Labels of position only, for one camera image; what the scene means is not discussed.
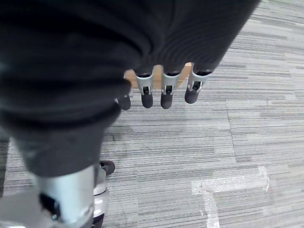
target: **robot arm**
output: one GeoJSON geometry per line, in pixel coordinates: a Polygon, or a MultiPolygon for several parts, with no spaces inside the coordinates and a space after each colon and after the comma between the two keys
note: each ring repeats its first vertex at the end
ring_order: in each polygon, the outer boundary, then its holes
{"type": "Polygon", "coordinates": [[[124,71],[137,72],[142,102],[151,107],[142,70],[163,65],[162,106],[169,108],[174,77],[193,62],[185,99],[194,103],[257,3],[2,1],[0,124],[50,220],[92,225],[103,132],[120,113],[114,99],[130,91],[124,71]]]}

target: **tape mark on floor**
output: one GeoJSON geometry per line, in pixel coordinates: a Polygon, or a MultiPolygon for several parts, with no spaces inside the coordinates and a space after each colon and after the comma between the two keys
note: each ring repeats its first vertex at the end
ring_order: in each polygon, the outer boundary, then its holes
{"type": "Polygon", "coordinates": [[[269,176],[267,168],[258,167],[257,174],[246,174],[227,178],[196,180],[191,182],[192,194],[202,195],[207,212],[207,227],[219,228],[218,208],[215,203],[213,193],[222,191],[233,191],[242,189],[262,188],[269,189],[269,176]]]}

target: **gray carpet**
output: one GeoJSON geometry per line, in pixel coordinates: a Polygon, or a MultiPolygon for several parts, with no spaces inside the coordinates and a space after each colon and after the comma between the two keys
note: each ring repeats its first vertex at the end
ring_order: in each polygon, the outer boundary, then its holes
{"type": "MultiPolygon", "coordinates": [[[[169,110],[131,93],[101,150],[117,166],[105,228],[304,227],[303,12],[263,1],[195,104],[186,83],[169,110]]],[[[4,194],[31,187],[11,142],[4,194]]]]}
{"type": "Polygon", "coordinates": [[[0,130],[0,198],[3,195],[6,162],[8,156],[9,139],[0,130]]]}

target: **metal base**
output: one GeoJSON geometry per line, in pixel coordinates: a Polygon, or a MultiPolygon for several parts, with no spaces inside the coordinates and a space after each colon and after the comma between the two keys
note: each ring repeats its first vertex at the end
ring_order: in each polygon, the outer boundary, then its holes
{"type": "Polygon", "coordinates": [[[52,220],[45,210],[41,210],[39,191],[29,190],[0,199],[0,228],[100,228],[108,207],[109,191],[106,175],[111,174],[115,165],[111,161],[100,161],[97,184],[94,188],[94,213],[87,221],[62,223],[52,220]]]}
{"type": "Polygon", "coordinates": [[[153,106],[153,96],[152,96],[152,94],[142,95],[142,105],[145,108],[151,108],[153,106]]]}

